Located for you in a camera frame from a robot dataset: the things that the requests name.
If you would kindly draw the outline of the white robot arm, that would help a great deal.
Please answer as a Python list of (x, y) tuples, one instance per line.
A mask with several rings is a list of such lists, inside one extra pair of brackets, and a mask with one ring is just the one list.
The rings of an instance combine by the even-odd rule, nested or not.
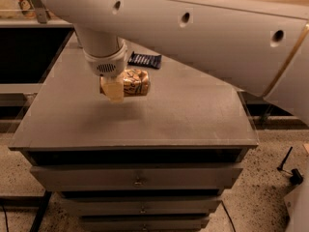
[(129, 40), (263, 98), (309, 124), (309, 8), (254, 0), (42, 0), (90, 63)]

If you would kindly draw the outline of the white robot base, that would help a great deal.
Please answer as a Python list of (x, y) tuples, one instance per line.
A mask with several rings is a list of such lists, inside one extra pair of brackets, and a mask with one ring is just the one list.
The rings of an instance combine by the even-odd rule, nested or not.
[(309, 185), (303, 182), (284, 197), (289, 222), (285, 232), (309, 232)]

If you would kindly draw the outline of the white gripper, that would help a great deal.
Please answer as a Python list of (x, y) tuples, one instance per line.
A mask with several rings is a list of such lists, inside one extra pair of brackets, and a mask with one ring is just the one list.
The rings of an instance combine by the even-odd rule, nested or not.
[(86, 63), (95, 75), (100, 76), (100, 92), (111, 102), (124, 100), (124, 78), (121, 73), (126, 68), (126, 53), (124, 40), (121, 40), (120, 48), (109, 56), (95, 57), (84, 51)]

